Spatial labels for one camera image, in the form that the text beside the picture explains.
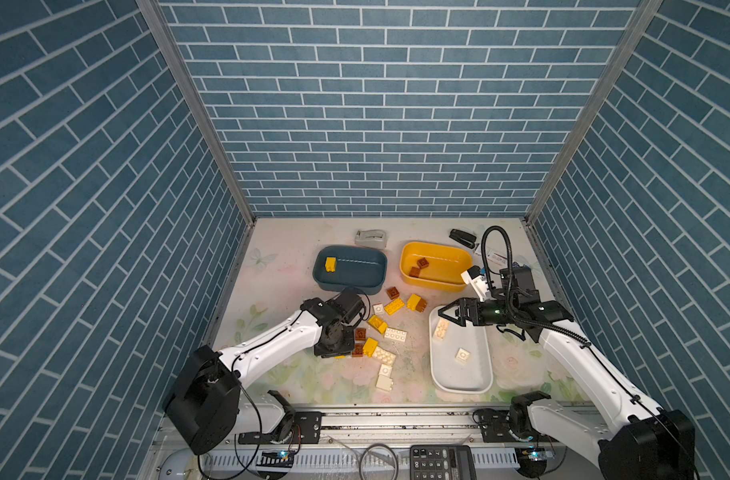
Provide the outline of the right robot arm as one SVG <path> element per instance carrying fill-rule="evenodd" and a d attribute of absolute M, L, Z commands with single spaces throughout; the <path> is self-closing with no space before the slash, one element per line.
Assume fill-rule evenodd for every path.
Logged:
<path fill-rule="evenodd" d="M 517 266 L 511 239 L 501 226 L 481 237 L 457 229 L 452 238 L 479 248 L 482 264 L 463 281 L 473 297 L 440 307 L 440 318 L 460 327 L 493 327 L 540 345 L 588 395 L 599 412 L 594 421 L 541 390 L 515 396 L 506 417 L 517 441 L 554 439 L 595 465 L 606 479 L 697 479 L 696 430 L 679 410 L 667 410 L 643 393 L 589 340 L 558 301 L 528 287 L 529 268 Z"/>

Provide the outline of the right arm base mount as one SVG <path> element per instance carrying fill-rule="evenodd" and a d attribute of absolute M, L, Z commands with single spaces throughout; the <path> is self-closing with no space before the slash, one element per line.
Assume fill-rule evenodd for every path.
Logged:
<path fill-rule="evenodd" d="M 481 431 L 485 443 L 532 442 L 540 434 L 532 426 L 528 407 L 538 400 L 550 400 L 551 396 L 534 391 L 515 396 L 508 410 L 480 408 L 472 413 L 472 420 Z"/>

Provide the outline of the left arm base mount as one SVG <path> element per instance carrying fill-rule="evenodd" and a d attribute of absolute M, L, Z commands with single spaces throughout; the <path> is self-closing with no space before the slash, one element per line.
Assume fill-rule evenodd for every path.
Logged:
<path fill-rule="evenodd" d="M 298 410 L 279 391 L 270 390 L 253 403 L 241 397 L 233 432 L 242 445 L 318 444 L 322 418 L 321 411 Z"/>

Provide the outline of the small white 2x2 lego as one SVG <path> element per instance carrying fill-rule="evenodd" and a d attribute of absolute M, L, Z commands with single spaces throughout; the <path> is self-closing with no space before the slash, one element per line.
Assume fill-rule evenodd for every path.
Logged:
<path fill-rule="evenodd" d="M 463 348 L 460 348 L 457 351 L 455 358 L 457 361 L 459 361 L 461 363 L 466 363 L 470 358 L 470 352 Z"/>

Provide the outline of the yellow square lego brick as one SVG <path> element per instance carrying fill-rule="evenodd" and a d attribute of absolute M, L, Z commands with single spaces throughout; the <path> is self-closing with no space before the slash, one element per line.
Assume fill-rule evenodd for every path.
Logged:
<path fill-rule="evenodd" d="M 337 268 L 337 259 L 335 257 L 327 257 L 325 261 L 325 269 L 327 272 L 335 272 Z"/>

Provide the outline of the cream 2x4 lego brick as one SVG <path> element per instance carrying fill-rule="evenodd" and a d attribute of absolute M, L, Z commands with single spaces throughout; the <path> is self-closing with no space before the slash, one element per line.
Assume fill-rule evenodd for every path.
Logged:
<path fill-rule="evenodd" d="M 449 330 L 450 322 L 447 319 L 440 318 L 435 327 L 433 337 L 437 340 L 444 340 Z"/>

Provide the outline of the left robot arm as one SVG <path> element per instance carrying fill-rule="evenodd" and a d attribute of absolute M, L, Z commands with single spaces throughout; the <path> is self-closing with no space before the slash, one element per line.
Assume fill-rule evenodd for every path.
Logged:
<path fill-rule="evenodd" d="M 359 292 L 347 287 L 329 300 L 304 301 L 285 321 L 234 347 L 198 348 L 163 402 L 165 414 L 196 455 L 231 435 L 287 442 L 295 429 L 294 407 L 276 390 L 250 399 L 248 387 L 304 350 L 321 358 L 353 353 L 355 330 L 367 312 Z"/>

